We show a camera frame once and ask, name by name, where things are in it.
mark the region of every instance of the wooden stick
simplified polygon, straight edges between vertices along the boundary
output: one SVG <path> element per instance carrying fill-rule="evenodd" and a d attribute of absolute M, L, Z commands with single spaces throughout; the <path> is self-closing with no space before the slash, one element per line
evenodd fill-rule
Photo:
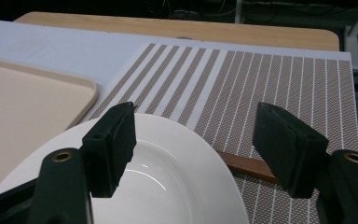
<path fill-rule="evenodd" d="M 279 183 L 279 180 L 272 174 L 269 166 L 264 161 L 240 157 L 226 152 L 218 151 L 217 153 L 233 172 L 249 175 L 273 184 Z"/>

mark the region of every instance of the plastic tray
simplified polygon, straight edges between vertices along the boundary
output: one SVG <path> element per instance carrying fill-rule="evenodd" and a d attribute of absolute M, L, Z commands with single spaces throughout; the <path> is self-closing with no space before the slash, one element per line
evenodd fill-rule
<path fill-rule="evenodd" d="M 77 124 L 96 98 L 92 80 L 0 61 L 0 182 L 34 150 Z"/>

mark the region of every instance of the brass screw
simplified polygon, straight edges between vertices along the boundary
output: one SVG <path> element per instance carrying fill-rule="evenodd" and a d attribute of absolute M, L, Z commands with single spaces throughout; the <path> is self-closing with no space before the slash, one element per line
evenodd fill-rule
<path fill-rule="evenodd" d="M 348 161 L 352 161 L 352 162 L 358 163 L 358 153 L 355 153 L 355 152 L 347 152 L 347 153 L 344 153 L 344 157 L 345 157 L 345 159 L 347 159 Z"/>
<path fill-rule="evenodd" d="M 55 155 L 52 160 L 55 162 L 62 162 L 62 161 L 68 161 L 72 158 L 73 154 L 70 151 L 64 151 L 60 152 L 57 155 Z"/>

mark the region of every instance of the striped placemat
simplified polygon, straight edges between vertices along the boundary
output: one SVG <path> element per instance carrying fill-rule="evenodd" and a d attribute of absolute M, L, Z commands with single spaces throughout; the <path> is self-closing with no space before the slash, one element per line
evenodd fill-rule
<path fill-rule="evenodd" d="M 218 151 L 261 160 L 252 135 L 256 105 L 266 102 L 326 136 L 329 152 L 358 150 L 351 61 L 315 55 L 147 44 L 115 77 L 91 118 L 133 101 L 137 113 L 177 121 Z M 319 222 L 316 191 L 309 200 L 292 200 L 277 185 L 234 177 L 252 223 Z"/>

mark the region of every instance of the white oval dish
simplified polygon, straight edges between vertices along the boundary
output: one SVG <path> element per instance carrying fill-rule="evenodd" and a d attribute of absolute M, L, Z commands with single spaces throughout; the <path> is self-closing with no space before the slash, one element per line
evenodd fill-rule
<path fill-rule="evenodd" d="M 0 193 L 36 178 L 50 152 L 79 148 L 96 122 L 77 125 L 44 144 L 4 179 Z M 135 114 L 135 126 L 137 145 L 115 194 L 92 198 L 95 223 L 249 223 L 231 172 L 202 138 L 152 115 Z"/>

